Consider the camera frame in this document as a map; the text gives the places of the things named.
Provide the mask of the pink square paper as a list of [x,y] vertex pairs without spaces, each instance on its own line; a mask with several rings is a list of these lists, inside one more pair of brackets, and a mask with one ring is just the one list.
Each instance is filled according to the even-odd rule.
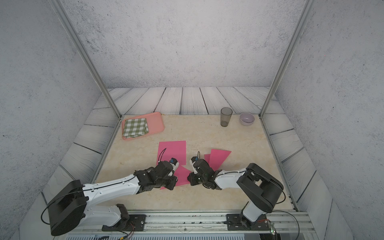
[[210,154],[204,155],[204,160],[214,171],[217,171],[230,154],[231,151],[212,149]]

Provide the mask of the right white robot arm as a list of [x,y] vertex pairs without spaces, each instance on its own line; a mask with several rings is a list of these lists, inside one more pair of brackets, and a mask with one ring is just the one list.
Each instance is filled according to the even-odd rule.
[[211,190],[234,188],[245,193],[249,202],[239,216],[230,220],[230,223],[241,224],[245,229],[250,230],[265,221],[265,214],[272,213],[280,196],[285,195],[282,183],[257,164],[251,163],[238,171],[215,171],[206,160],[198,157],[192,157],[190,163],[194,172],[187,180],[191,186],[202,185]]

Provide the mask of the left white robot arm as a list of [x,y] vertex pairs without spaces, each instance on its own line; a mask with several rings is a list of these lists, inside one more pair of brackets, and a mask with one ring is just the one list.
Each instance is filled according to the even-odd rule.
[[98,184],[71,181],[47,206],[51,235],[61,236],[83,226],[102,226],[105,232],[133,232],[136,227],[141,229],[144,215],[131,217],[123,204],[105,207],[101,203],[162,187],[173,190],[178,181],[175,176],[178,166],[178,161],[172,158],[113,181]]

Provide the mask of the pink plastic tray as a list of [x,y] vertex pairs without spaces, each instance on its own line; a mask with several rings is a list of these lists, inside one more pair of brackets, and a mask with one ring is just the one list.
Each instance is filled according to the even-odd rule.
[[122,122],[122,139],[133,140],[160,133],[165,129],[162,115],[158,112],[146,114]]

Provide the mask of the green checkered cloth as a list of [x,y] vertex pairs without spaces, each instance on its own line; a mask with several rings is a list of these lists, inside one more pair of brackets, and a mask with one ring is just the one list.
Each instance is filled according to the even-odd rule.
[[149,127],[146,118],[127,119],[123,123],[123,137],[137,138],[149,133]]

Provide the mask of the grey translucent cup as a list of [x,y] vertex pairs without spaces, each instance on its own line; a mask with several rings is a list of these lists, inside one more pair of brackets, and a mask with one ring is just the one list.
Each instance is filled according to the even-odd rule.
[[227,127],[229,125],[232,114],[233,114],[233,110],[231,108],[224,107],[221,109],[220,124],[222,127]]

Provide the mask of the lilac bowl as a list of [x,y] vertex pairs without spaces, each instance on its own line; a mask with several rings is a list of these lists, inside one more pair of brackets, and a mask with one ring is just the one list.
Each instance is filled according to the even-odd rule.
[[240,114],[240,123],[243,126],[251,126],[255,122],[255,116],[250,113]]

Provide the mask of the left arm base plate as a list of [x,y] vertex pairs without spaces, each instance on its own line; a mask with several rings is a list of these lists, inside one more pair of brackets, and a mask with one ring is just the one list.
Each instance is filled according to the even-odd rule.
[[134,215],[122,215],[121,219],[112,226],[103,225],[103,232],[142,232],[144,230],[146,215],[134,214]]

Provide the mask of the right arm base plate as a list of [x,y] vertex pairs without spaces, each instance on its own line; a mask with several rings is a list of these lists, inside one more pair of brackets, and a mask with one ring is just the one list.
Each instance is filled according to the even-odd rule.
[[271,229],[266,215],[260,215],[255,222],[251,222],[241,214],[227,214],[228,231],[269,231]]

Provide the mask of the front aluminium rail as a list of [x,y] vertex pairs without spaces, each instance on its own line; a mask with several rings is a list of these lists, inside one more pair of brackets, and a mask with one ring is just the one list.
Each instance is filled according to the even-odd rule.
[[267,214],[269,231],[228,231],[227,214],[238,211],[130,211],[146,215],[142,232],[103,232],[102,226],[78,227],[60,240],[317,240],[306,212],[273,211]]

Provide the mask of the right aluminium frame post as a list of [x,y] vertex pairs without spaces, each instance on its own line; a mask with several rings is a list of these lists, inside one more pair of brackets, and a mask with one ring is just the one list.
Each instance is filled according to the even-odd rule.
[[266,100],[265,100],[263,107],[261,109],[261,112],[259,114],[260,119],[262,119],[264,117],[264,115],[267,113],[268,107],[269,107],[269,105],[273,99],[273,96],[275,95],[275,93],[279,87],[279,84],[281,83],[283,75],[284,75],[284,73],[285,73],[285,71],[289,65],[289,62],[292,58],[292,55],[295,51],[295,48],[296,48],[296,46],[300,40],[301,35],[303,34],[304,28],[305,28],[307,21],[310,17],[310,14],[314,8],[315,2],[316,2],[315,0],[307,0],[305,5],[304,5],[304,9],[301,13],[301,16],[300,16],[299,21],[296,25],[296,28],[292,34],[290,43],[287,47],[287,50],[284,54],[282,62],[280,64],[278,71],[275,75],[275,78],[274,78],[274,80],[270,86],[270,90],[268,92]]

